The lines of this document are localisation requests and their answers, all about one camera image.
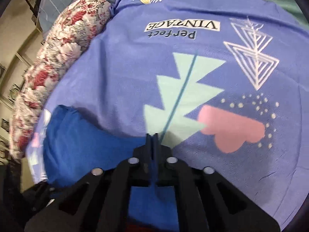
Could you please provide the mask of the floral red white quilt roll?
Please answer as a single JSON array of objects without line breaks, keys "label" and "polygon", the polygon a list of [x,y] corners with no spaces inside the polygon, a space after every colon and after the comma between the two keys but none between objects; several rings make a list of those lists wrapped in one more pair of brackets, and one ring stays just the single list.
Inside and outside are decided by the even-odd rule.
[{"label": "floral red white quilt roll", "polygon": [[110,18],[107,0],[77,0],[55,20],[34,64],[24,74],[24,85],[9,120],[9,152],[19,161],[55,86],[89,47]]}]

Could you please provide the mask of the blue pants with red lining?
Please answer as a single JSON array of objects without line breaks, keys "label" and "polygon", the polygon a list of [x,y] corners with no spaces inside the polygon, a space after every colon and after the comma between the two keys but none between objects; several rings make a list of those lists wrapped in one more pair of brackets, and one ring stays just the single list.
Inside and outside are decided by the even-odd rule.
[{"label": "blue pants with red lining", "polygon": [[[43,140],[48,182],[58,188],[75,184],[93,168],[108,170],[132,156],[145,137],[117,137],[97,128],[75,108],[57,106]],[[134,187],[129,218],[164,231],[179,231],[173,188]]]}]

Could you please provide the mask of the purple patterned bedsheet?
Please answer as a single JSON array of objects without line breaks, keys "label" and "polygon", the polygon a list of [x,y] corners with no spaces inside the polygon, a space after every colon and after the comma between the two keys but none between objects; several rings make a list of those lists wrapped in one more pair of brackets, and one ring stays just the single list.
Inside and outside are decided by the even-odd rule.
[{"label": "purple patterned bedsheet", "polygon": [[54,109],[77,109],[117,137],[158,134],[210,166],[284,229],[308,195],[308,28],[265,0],[117,0],[61,78],[26,156],[48,180]]}]

